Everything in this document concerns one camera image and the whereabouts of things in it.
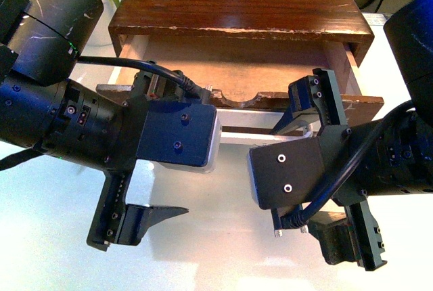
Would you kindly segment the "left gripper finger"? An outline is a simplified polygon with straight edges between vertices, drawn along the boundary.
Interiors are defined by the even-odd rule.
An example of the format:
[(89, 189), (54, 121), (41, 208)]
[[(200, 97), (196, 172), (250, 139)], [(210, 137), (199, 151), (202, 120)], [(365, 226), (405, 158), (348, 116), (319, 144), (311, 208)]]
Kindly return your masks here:
[(148, 100), (180, 100), (183, 90), (166, 78), (150, 72), (139, 71), (133, 81), (133, 97), (146, 96)]
[(142, 206), (127, 204), (126, 217), (121, 225), (117, 244), (137, 246), (148, 229), (164, 220), (188, 213), (178, 206)]

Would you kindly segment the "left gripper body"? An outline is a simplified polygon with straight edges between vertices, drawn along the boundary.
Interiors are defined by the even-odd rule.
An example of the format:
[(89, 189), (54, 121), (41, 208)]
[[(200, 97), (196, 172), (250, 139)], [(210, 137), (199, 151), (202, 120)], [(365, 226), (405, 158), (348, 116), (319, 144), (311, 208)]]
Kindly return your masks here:
[(148, 100), (146, 96), (133, 97), (131, 89), (121, 110), (122, 126), (116, 145), (104, 164), (106, 179), (87, 237), (89, 246), (102, 251), (106, 251), (110, 244), (117, 244), (126, 217), (126, 195), (137, 161)]

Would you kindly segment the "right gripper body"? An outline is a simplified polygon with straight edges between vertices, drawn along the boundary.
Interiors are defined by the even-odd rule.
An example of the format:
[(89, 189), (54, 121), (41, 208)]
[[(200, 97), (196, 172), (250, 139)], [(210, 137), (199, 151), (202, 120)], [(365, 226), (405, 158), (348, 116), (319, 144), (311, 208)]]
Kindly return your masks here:
[[(319, 118), (321, 128), (318, 133), (325, 172), (319, 184), (318, 196), (336, 181), (350, 157), (350, 145), (354, 141), (348, 126), (336, 76), (331, 70), (316, 68), (313, 74), (319, 77), (320, 92)], [(357, 251), (355, 263), (366, 271), (374, 271), (386, 264), (381, 254), (384, 244), (377, 221), (372, 216), (367, 203), (367, 190), (359, 187), (354, 175), (346, 178), (331, 199), (344, 210), (352, 227), (352, 242)]]

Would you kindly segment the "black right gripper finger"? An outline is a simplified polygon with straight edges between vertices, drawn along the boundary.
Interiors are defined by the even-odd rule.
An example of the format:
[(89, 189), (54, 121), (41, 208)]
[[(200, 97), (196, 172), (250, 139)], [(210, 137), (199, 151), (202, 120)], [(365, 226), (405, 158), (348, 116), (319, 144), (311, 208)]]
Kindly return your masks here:
[(316, 121), (318, 116), (315, 99), (321, 101), (320, 81), (317, 75), (306, 76), (288, 86), (289, 106), (277, 124), (271, 129), (272, 135), (284, 135)]
[(351, 238), (352, 227), (345, 213), (319, 211), (309, 220), (308, 229), (319, 241), (323, 258), (328, 265), (358, 261)]

